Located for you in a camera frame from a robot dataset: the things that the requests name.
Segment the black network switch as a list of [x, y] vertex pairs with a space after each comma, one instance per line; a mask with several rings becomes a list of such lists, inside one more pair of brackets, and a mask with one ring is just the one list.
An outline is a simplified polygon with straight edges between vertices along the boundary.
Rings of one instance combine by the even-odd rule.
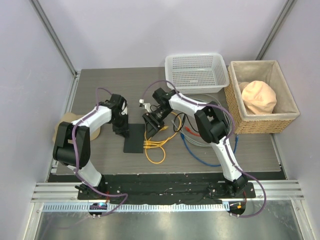
[[123, 152], [127, 154], [142, 154], [144, 152], [145, 125], [130, 123], [129, 136], [124, 139]]

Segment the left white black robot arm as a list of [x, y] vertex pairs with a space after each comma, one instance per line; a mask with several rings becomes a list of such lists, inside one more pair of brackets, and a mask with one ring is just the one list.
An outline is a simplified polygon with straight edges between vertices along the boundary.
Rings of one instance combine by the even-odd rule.
[[128, 104], [123, 96], [112, 94], [109, 100], [99, 102], [83, 117], [61, 122], [52, 153], [53, 159], [71, 169], [97, 200], [106, 195], [107, 185], [104, 176], [90, 160], [91, 136], [104, 124], [111, 124], [116, 135], [129, 137]]

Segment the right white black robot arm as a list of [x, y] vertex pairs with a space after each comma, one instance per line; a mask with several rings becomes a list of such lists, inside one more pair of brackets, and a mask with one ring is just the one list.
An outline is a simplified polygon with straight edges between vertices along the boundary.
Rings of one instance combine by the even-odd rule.
[[239, 166], [230, 145], [231, 126], [225, 115], [226, 110], [214, 101], [195, 101], [178, 91], [164, 91], [158, 88], [152, 95], [158, 103], [154, 111], [146, 110], [142, 115], [146, 127], [146, 138], [150, 139], [164, 126], [164, 119], [173, 111], [194, 118], [197, 131], [214, 150], [225, 181], [226, 193], [233, 198], [243, 193], [248, 179]]

